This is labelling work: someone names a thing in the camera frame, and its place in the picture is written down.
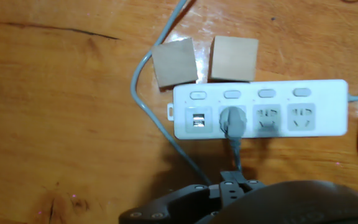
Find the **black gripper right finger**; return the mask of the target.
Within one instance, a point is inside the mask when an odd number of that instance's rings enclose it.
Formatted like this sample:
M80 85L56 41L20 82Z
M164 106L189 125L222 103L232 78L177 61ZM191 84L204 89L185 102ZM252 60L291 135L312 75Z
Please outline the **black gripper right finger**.
M247 191L257 190L257 189L261 189L264 187L265 187L265 184L263 184L259 180L247 180L245 182L245 188L247 189Z

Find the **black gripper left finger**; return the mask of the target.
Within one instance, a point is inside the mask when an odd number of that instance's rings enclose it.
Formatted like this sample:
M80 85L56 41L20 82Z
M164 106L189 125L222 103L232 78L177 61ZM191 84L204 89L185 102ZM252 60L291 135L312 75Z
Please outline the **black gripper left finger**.
M247 180L238 171L221 172L215 185L193 184L157 198L119 216L119 224L209 223L244 195Z

